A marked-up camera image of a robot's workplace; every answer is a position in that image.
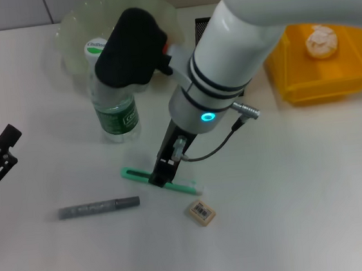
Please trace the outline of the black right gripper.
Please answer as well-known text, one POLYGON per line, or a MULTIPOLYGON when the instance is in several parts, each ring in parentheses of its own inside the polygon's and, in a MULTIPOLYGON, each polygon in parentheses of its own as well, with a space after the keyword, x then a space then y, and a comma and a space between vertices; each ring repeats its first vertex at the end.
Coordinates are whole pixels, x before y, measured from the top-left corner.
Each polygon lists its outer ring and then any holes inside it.
POLYGON ((179 162, 170 164, 169 161, 172 160, 171 156, 174 153, 173 146, 179 137, 186 139, 186 144, 183 148, 183 152, 185 153, 188 150, 188 147, 193 143, 193 140, 196 138, 196 134, 191 134, 187 131, 184 131, 182 128, 179 128, 179 126, 177 126, 173 120, 171 120, 162 141, 161 148, 157 154, 155 167, 148 180, 151 185, 164 187, 167 183, 171 183, 175 177, 180 164, 179 162))

